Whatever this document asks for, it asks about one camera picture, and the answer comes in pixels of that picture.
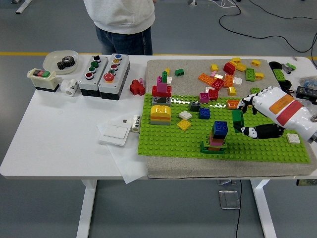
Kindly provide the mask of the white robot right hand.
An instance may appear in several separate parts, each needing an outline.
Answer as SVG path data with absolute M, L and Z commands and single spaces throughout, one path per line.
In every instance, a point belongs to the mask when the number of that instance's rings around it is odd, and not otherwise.
M 251 94 L 240 100 L 237 109 L 245 113 L 251 105 L 253 114 L 261 113 L 270 118 L 272 124 L 255 127 L 234 125 L 234 128 L 253 139 L 279 138 L 284 130 L 296 131 L 309 143 L 317 140 L 317 123 L 312 121 L 313 114 L 291 95 L 278 87 L 270 86 L 257 94 Z

